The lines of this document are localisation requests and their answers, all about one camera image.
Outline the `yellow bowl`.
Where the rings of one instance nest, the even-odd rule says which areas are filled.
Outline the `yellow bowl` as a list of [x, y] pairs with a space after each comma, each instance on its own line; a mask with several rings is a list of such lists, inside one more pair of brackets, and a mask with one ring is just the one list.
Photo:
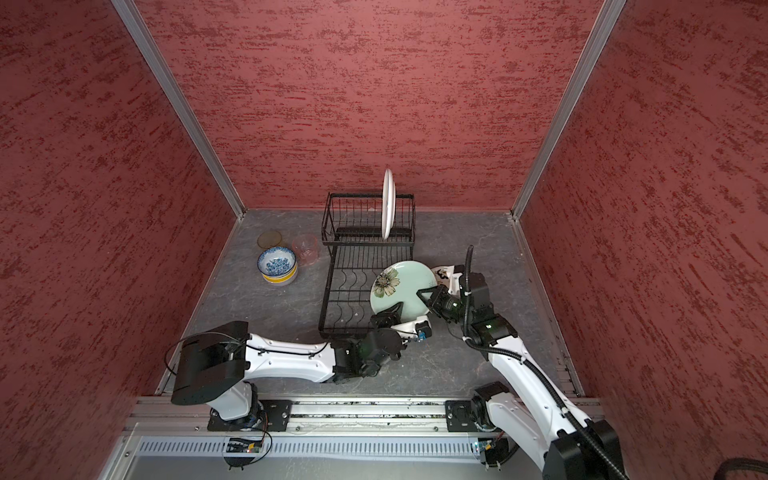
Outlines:
[[272, 280], [272, 281], [281, 281], [281, 280], [286, 279], [286, 278], [295, 277], [297, 275], [297, 273], [298, 273], [298, 269], [294, 268], [290, 272], [288, 272], [287, 274], [282, 275], [282, 276], [263, 275], [263, 278], [264, 278], [264, 280], [266, 279], [266, 280]]

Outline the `pale green plate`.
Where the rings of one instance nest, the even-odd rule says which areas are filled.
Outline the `pale green plate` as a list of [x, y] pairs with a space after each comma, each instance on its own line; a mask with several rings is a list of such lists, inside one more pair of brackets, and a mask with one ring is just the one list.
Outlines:
[[423, 263], [413, 260], [395, 263], [374, 280], [370, 293], [371, 309], [374, 314], [379, 314], [402, 303], [401, 321], [416, 320], [428, 312], [417, 292], [436, 286], [435, 275]]

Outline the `amber transparent cup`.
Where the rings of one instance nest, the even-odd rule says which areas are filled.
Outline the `amber transparent cup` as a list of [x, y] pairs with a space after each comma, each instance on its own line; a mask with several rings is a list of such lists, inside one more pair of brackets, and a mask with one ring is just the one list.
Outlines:
[[257, 238], [257, 246], [262, 251], [281, 246], [282, 244], [283, 236], [277, 230], [264, 231]]

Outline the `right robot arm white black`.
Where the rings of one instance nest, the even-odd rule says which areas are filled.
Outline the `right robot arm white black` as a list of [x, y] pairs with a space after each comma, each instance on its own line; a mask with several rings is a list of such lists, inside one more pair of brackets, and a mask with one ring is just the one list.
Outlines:
[[438, 267], [437, 284], [417, 295], [430, 313], [460, 326], [462, 341], [505, 378], [476, 392], [479, 424], [506, 433], [545, 479], [625, 479], [621, 446], [605, 420], [578, 408], [530, 355], [518, 332], [496, 313], [480, 273]]

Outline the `white floral plate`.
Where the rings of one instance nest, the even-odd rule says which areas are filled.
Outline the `white floral plate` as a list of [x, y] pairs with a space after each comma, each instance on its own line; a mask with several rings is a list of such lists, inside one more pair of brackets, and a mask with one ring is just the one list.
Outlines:
[[396, 188], [394, 176], [390, 169], [385, 170], [382, 188], [382, 228], [381, 236], [387, 240], [394, 224], [396, 210]]

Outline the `white blue floral bowl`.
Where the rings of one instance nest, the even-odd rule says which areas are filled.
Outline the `white blue floral bowl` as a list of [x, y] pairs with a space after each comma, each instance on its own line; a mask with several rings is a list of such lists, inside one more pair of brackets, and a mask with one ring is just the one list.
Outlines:
[[296, 255], [289, 248], [275, 246], [264, 250], [258, 257], [260, 273], [268, 277], [282, 277], [289, 274], [296, 265]]

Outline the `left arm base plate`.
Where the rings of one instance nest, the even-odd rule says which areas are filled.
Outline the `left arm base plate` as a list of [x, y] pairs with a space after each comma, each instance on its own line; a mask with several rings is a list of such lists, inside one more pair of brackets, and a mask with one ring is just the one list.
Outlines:
[[284, 432], [290, 420], [291, 400], [255, 400], [242, 418], [223, 420], [215, 409], [210, 411], [209, 432]]

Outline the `pink transparent cup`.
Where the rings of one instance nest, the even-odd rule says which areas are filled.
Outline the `pink transparent cup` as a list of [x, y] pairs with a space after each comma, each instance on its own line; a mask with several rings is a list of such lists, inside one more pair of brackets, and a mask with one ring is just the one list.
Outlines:
[[312, 234], [300, 234], [291, 243], [291, 249], [296, 254], [302, 267], [313, 265], [319, 258], [319, 241]]

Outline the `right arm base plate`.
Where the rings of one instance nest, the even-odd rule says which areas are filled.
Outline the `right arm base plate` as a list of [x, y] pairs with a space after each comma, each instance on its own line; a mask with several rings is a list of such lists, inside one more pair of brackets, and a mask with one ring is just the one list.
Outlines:
[[481, 398], [471, 400], [448, 400], [444, 404], [446, 424], [449, 432], [494, 432], [486, 402]]

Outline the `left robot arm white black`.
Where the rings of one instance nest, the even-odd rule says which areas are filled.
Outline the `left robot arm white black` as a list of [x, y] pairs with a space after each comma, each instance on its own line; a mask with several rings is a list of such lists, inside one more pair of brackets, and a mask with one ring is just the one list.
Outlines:
[[265, 430], [269, 414], [254, 381], [291, 378], [313, 383], [341, 383], [370, 378], [401, 358], [412, 342], [432, 335], [426, 316], [403, 323], [397, 303], [373, 317], [374, 328], [361, 338], [321, 344], [268, 339], [249, 331], [245, 321], [193, 334], [180, 344], [171, 403], [206, 405], [211, 431]]

